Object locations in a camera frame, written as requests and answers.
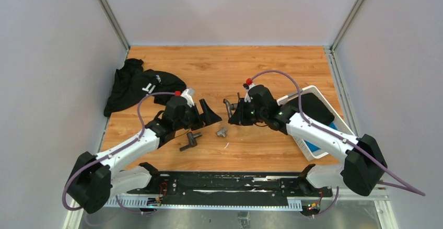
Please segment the grey faucet with lever handle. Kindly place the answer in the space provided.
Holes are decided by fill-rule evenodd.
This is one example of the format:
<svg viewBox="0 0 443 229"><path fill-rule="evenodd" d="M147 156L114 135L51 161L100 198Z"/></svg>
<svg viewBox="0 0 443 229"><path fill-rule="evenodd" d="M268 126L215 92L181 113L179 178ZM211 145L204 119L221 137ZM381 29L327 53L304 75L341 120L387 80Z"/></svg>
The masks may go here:
<svg viewBox="0 0 443 229"><path fill-rule="evenodd" d="M224 103L225 106L226 106L226 111L227 111L228 118L231 118L232 116L234 116L235 119L239 119L239 118L240 118L240 117L239 117L239 114L240 114L240 113L236 113L236 110L237 110L237 106L238 106L238 104L236 104L236 103L232 104L232 103L230 103L229 100L226 99L226 98L223 99L223 103Z"/></svg>

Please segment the grey tee pipe fitting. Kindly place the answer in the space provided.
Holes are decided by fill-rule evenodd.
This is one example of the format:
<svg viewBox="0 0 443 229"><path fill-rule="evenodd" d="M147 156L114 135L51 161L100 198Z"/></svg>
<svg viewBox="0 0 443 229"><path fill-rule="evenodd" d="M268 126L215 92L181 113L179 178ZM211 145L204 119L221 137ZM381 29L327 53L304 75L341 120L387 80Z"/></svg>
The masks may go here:
<svg viewBox="0 0 443 229"><path fill-rule="evenodd" d="M216 135L220 138L225 138L227 136L227 129L222 128L216 132Z"/></svg>

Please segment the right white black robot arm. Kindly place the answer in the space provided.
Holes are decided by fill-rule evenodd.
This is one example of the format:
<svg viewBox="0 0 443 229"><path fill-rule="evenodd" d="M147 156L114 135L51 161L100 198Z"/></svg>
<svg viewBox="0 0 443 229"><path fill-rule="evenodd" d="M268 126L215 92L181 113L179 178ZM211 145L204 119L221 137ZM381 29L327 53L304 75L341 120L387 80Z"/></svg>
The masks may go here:
<svg viewBox="0 0 443 229"><path fill-rule="evenodd" d="M346 186L360 196L368 196L381 180L387 163L374 137L357 137L335 130L302 112L301 105L281 104L263 85L251 86L240 98L229 124L250 126L265 123L270 129L314 144L337 158L336 165L311 165L298 182L299 190L311 196L319 188Z"/></svg>

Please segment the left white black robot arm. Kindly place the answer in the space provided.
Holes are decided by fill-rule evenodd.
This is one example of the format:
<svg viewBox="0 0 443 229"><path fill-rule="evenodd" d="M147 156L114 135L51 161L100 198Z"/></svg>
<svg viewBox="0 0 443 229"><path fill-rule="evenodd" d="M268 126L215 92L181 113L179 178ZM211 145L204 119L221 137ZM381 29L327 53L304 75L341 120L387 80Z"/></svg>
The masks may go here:
<svg viewBox="0 0 443 229"><path fill-rule="evenodd" d="M98 154L84 152L78 156L62 192L62 204L70 211L83 209L89 214L100 210L111 197L134 189L152 194L159 190L155 168L141 163L125 167L144 154L173 140L181 129L192 131L218 123L222 118L201 99L199 113L191 96L172 96L165 109L152 121L142 123L141 130L125 142Z"/></svg>

